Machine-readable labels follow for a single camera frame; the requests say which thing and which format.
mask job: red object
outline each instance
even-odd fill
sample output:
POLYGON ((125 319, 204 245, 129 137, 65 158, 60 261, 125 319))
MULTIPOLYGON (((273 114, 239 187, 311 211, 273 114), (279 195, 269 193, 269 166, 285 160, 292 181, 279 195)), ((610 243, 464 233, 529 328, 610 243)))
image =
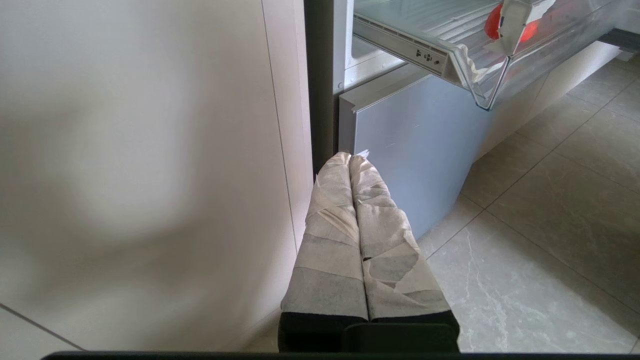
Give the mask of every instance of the red object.
MULTIPOLYGON (((500 38, 500 34, 498 33, 498 29, 500 28, 500 19, 502 15, 500 12, 502 11, 502 4, 498 5, 491 11, 489 17, 486 18, 486 22, 484 24, 484 32, 488 37, 498 40, 500 38)), ((535 34, 538 33, 538 25, 540 25, 540 19, 532 21, 527 24, 522 32, 522 36, 520 37, 521 42, 529 41, 535 34)))

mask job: freezer drawer front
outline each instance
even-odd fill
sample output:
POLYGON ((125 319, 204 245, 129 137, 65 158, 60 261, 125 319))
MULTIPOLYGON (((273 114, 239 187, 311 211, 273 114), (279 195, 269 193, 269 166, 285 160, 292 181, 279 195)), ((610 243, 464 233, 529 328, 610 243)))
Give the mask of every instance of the freezer drawer front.
POLYGON ((340 97, 339 148, 369 150, 419 238, 456 201, 491 116, 465 89, 405 65, 340 97))

